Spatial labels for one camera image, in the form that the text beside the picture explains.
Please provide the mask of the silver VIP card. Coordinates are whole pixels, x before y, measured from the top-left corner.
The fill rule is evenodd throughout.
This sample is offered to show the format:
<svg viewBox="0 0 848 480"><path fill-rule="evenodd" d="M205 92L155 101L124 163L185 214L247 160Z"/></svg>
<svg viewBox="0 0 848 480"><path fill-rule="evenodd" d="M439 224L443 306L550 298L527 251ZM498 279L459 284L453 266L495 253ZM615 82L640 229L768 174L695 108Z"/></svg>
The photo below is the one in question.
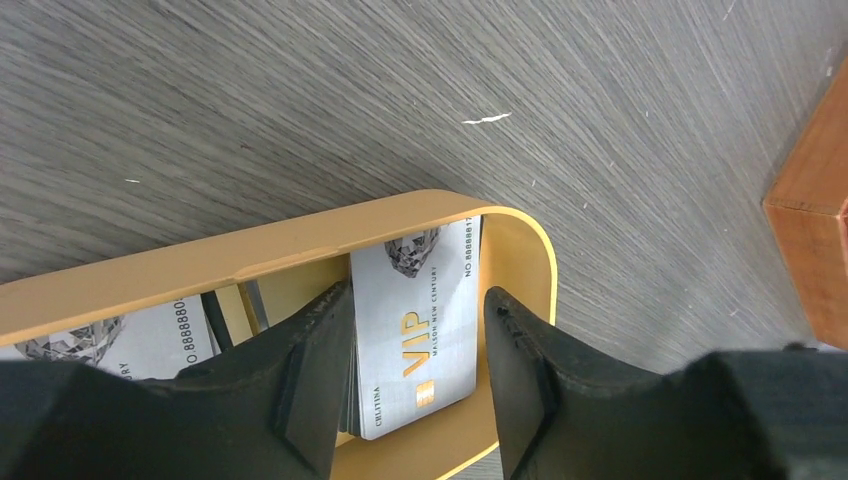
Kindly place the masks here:
<svg viewBox="0 0 848 480"><path fill-rule="evenodd" d="M475 391L481 233L472 216L351 254L361 438Z"/></svg>
<svg viewBox="0 0 848 480"><path fill-rule="evenodd" d="M3 360L77 361L131 380L171 379L217 353L198 295L1 348Z"/></svg>

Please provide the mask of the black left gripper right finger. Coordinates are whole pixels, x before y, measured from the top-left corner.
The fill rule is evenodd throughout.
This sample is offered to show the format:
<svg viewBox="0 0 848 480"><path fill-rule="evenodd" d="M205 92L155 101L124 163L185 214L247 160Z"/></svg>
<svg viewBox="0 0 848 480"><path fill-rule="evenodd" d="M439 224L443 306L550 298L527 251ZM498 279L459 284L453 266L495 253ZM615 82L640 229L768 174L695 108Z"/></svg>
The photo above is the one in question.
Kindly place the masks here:
<svg viewBox="0 0 848 480"><path fill-rule="evenodd" d="M668 374L615 359L494 287L487 360L508 479L843 479L847 357L715 351Z"/></svg>

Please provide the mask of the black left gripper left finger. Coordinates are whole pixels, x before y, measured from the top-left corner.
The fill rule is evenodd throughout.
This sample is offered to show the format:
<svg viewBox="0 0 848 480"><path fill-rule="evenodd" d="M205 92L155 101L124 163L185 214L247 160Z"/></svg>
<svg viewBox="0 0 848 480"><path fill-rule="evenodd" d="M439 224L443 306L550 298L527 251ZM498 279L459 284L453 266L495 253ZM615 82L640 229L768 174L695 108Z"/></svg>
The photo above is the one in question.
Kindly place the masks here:
<svg viewBox="0 0 848 480"><path fill-rule="evenodd" d="M327 479L353 344L351 285L169 380L1 365L5 479Z"/></svg>

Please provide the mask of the orange oval plastic tray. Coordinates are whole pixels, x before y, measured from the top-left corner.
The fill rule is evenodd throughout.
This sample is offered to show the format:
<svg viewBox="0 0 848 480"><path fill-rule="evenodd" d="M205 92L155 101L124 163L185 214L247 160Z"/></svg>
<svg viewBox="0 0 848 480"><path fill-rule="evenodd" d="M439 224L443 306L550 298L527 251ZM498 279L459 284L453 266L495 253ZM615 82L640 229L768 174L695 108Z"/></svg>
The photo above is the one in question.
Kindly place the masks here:
<svg viewBox="0 0 848 480"><path fill-rule="evenodd" d="M543 321L556 315L557 266L540 224L519 210L444 190L419 190L82 267L1 288L1 341L13 344L267 274L321 289L347 255L481 216L480 287L505 288ZM485 358L466 400L378 440L338 438L334 479L447 479L496 449Z"/></svg>

